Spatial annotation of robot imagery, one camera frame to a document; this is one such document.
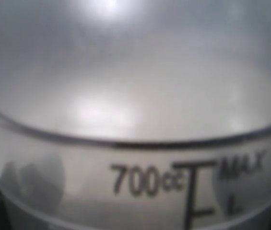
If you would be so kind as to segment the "clear plastic shaker bottle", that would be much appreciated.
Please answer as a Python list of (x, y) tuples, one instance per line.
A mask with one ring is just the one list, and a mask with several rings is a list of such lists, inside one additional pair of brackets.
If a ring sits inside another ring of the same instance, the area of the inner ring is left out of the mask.
[(266, 230), (271, 0), (0, 0), (14, 230)]

